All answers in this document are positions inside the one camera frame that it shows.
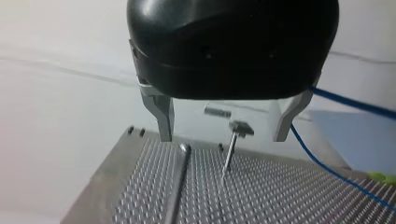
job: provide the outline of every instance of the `white background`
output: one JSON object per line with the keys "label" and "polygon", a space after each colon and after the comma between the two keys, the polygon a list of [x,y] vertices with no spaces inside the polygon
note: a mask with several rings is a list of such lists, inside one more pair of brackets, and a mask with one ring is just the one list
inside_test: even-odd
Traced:
{"label": "white background", "polygon": [[[332,50],[396,61],[396,2],[340,5]],[[396,109],[395,71],[394,64],[331,54],[318,85]],[[134,75],[125,0],[0,2],[0,223],[59,222],[129,125],[156,130]],[[176,100],[175,132],[227,144],[227,120],[204,116],[207,103]],[[268,109],[267,102],[231,103]],[[238,146],[307,159],[292,136],[271,142],[265,113],[210,104],[253,126],[256,137]],[[351,111],[318,98],[311,106]],[[329,146],[312,122],[296,125],[308,146],[326,157]]]}

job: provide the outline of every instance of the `blue cable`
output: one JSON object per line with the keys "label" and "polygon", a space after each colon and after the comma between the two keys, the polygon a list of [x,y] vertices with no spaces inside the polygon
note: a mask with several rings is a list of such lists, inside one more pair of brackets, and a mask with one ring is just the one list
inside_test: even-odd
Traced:
{"label": "blue cable", "polygon": [[335,101],[337,103],[340,103],[342,105],[349,105],[373,114],[377,114],[379,116],[382,117],[386,117],[388,119],[396,119],[396,112],[391,111],[389,109],[386,108],[382,108],[376,105],[369,105],[363,102],[359,102],[356,100],[352,100],[349,98],[346,98],[344,96],[340,96],[337,94],[334,94],[332,92],[329,91],[324,91],[321,89],[318,89],[316,87],[310,87],[309,90],[311,90],[315,95],[327,98],[329,100]]}
{"label": "blue cable", "polygon": [[[383,116],[389,119],[396,119],[396,112],[388,110],[386,108],[382,108],[376,105],[368,105],[366,103],[362,103],[359,101],[355,101],[352,99],[348,99],[344,96],[340,96],[328,91],[323,91],[321,89],[317,89],[316,87],[311,87],[309,90],[311,90],[314,94],[322,96],[324,98],[327,98],[329,100],[333,100],[337,103],[343,104],[343,105],[349,105],[364,111],[368,111],[374,114],[377,114],[379,116]],[[385,202],[384,200],[382,200],[381,198],[377,197],[376,195],[374,195],[373,193],[371,193],[370,191],[368,191],[367,189],[361,187],[359,184],[348,180],[346,178],[344,178],[343,176],[341,176],[340,174],[338,174],[337,172],[335,172],[333,169],[331,169],[330,167],[326,166],[325,164],[323,164],[321,161],[319,161],[312,153],[311,151],[308,149],[308,147],[305,145],[303,139],[301,138],[301,136],[297,133],[297,130],[294,128],[294,125],[291,124],[291,130],[293,131],[294,135],[297,138],[297,141],[300,143],[301,147],[305,150],[306,154],[308,154],[309,158],[311,158],[312,161],[314,161],[317,165],[319,165],[320,167],[322,167],[325,171],[329,172],[332,175],[335,175],[336,177],[340,178],[341,180],[347,182],[349,185],[357,188],[358,190],[360,190],[361,192],[363,192],[364,194],[366,194],[367,196],[371,197],[372,199],[374,199],[375,201],[377,201],[378,203],[381,203],[382,205],[386,206],[388,209],[390,209],[391,211],[396,213],[396,208],[391,206],[390,204],[388,204],[387,202]]]}

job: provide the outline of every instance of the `cable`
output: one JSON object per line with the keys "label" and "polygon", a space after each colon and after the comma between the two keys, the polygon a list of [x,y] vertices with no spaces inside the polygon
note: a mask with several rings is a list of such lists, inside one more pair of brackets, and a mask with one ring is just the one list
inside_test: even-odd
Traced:
{"label": "cable", "polygon": [[352,59],[352,60],[361,61],[364,63],[376,63],[376,64],[381,64],[381,65],[382,64],[384,64],[384,65],[395,65],[396,64],[396,62],[394,62],[394,61],[381,61],[381,60],[374,59],[374,58],[367,58],[367,57],[360,56],[357,54],[339,52],[339,51],[335,51],[335,50],[330,50],[329,54],[334,55],[334,56]]}
{"label": "cable", "polygon": [[349,105],[367,112],[371,112],[373,114],[377,114],[379,116],[382,117],[386,117],[388,119],[395,119],[396,120],[396,112],[380,107],[380,106],[376,106],[376,105],[369,105],[363,102],[359,102],[356,100],[352,100],[349,98],[346,98],[344,96],[340,96],[337,94],[334,94],[332,92],[329,91],[324,91],[321,89],[318,89],[316,87],[310,87],[309,90],[311,90],[315,95],[327,98],[329,100],[333,100],[337,103],[340,103],[342,105]]}
{"label": "cable", "polygon": [[377,201],[378,203],[381,203],[382,205],[386,206],[388,209],[390,209],[391,211],[396,213],[396,208],[392,207],[390,204],[388,204],[387,202],[383,201],[381,198],[379,198],[378,196],[376,196],[375,194],[371,193],[370,191],[368,191],[367,189],[361,187],[360,185],[358,185],[357,183],[348,180],[346,178],[344,178],[343,176],[341,176],[340,174],[338,174],[337,172],[335,172],[333,169],[329,168],[328,166],[326,166],[325,164],[321,163],[312,153],[311,151],[309,151],[308,147],[306,147],[303,139],[301,138],[301,136],[297,133],[297,130],[294,128],[294,125],[291,124],[291,130],[293,131],[294,135],[297,138],[297,141],[300,143],[301,147],[305,150],[306,154],[308,154],[308,156],[311,158],[312,161],[314,161],[317,165],[319,165],[320,167],[322,167],[325,171],[329,172],[332,175],[335,175],[336,177],[340,178],[341,180],[347,182],[349,185],[359,189],[361,192],[363,192],[364,194],[368,195],[370,198],[374,199],[375,201]]}

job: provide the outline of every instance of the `perforated metal plate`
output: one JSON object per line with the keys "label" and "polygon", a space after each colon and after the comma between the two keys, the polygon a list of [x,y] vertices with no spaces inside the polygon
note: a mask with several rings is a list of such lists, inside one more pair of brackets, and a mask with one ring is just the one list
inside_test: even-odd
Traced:
{"label": "perforated metal plate", "polygon": [[[395,223],[394,213],[319,168],[194,148],[177,223]],[[354,179],[396,204],[395,188]]]}
{"label": "perforated metal plate", "polygon": [[[226,151],[190,143],[183,167],[178,144],[160,143],[156,133],[126,132],[62,223],[167,224],[168,214],[180,224],[396,223],[395,213],[312,163],[237,149],[222,180]],[[183,184],[176,184],[186,168]],[[396,205],[396,188],[344,175]]]}
{"label": "perforated metal plate", "polygon": [[114,223],[164,223],[178,150],[175,144],[148,138],[114,206]]}

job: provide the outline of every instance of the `hole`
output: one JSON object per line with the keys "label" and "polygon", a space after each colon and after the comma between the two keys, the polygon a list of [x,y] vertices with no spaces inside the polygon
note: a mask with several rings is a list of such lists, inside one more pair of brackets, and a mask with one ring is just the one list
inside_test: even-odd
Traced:
{"label": "hole", "polygon": [[146,130],[145,130],[145,129],[142,129],[142,130],[140,131],[140,133],[139,133],[139,136],[140,136],[140,137],[143,137],[143,135],[145,135],[145,132],[146,132]]}
{"label": "hole", "polygon": [[134,126],[131,126],[131,127],[128,129],[128,135],[131,135],[133,131],[134,131]]}

